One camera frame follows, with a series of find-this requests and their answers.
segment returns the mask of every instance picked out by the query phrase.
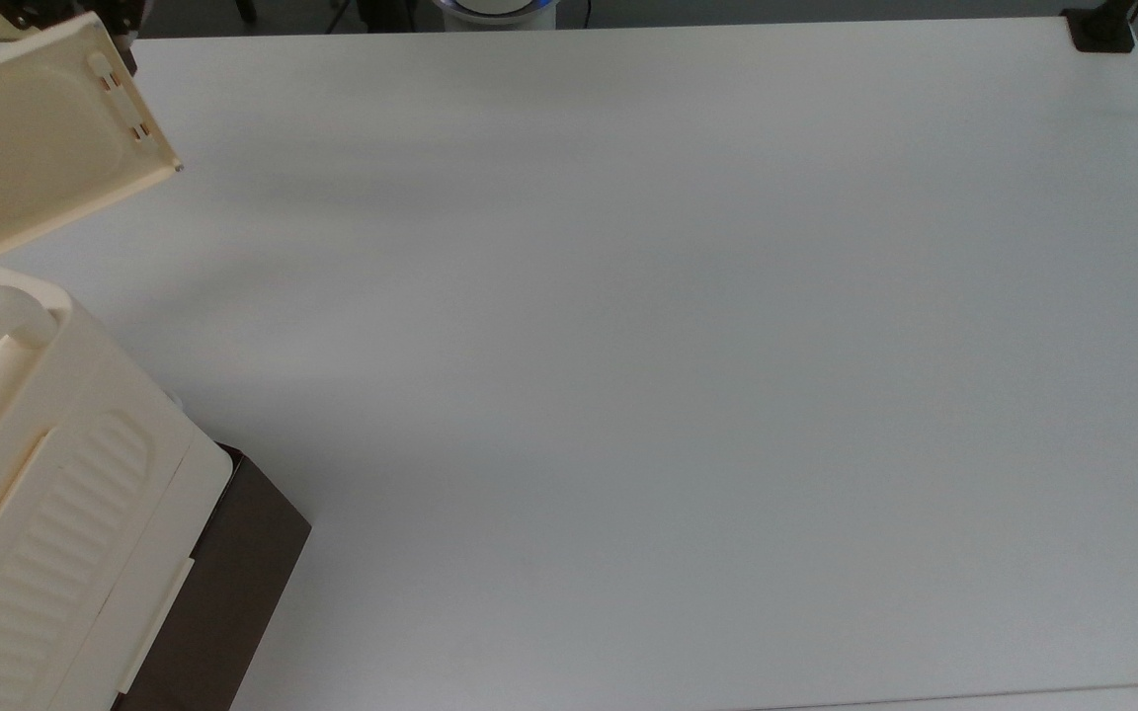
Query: plastic lid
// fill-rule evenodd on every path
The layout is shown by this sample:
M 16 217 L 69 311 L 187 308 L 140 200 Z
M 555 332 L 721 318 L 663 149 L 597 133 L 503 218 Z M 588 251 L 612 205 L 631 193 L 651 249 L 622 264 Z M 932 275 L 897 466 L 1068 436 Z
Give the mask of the plastic lid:
M 0 255 L 182 167 L 93 14 L 0 52 Z

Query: ribbed panel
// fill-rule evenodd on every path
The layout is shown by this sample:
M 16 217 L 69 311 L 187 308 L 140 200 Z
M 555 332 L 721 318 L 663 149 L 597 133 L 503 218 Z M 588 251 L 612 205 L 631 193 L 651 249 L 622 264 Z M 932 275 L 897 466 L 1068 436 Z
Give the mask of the ribbed panel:
M 60 468 L 0 570 L 0 711 L 26 701 L 148 474 L 148 443 L 107 414 Z

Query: table surface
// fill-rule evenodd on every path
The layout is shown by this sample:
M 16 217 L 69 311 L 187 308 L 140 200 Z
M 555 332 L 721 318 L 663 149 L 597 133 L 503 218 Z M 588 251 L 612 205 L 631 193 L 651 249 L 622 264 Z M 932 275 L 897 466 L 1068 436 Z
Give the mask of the table surface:
M 141 41 L 0 263 L 315 523 L 238 711 L 1138 684 L 1138 49 L 1061 18 Z

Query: gray floor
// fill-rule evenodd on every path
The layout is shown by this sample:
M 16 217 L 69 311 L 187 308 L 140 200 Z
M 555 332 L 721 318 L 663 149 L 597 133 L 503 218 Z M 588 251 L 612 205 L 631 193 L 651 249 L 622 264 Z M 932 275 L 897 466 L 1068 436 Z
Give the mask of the gray floor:
M 254 0 L 258 22 L 247 26 L 234 0 L 157 0 L 143 36 L 226 36 L 244 34 L 320 34 L 335 0 Z M 1056 15 L 1066 6 L 1097 0 L 593 0 L 591 26 L 696 26 L 696 24 L 813 23 L 894 18 L 997 18 Z M 582 26 L 587 0 L 563 0 L 561 27 Z M 419 0 L 420 32 L 442 31 L 431 0 Z M 1138 34 L 1138 19 L 1135 23 Z M 356 10 L 345 13 L 338 33 L 365 32 Z

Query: plastic storage box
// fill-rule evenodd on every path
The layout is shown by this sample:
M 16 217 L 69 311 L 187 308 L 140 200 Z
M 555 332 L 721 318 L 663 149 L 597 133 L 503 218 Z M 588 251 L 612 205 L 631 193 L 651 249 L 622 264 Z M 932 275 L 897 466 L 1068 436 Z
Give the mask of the plastic storage box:
M 93 15 L 0 52 L 0 253 L 178 167 Z M 81 305 L 0 266 L 0 710 L 131 688 L 231 473 Z

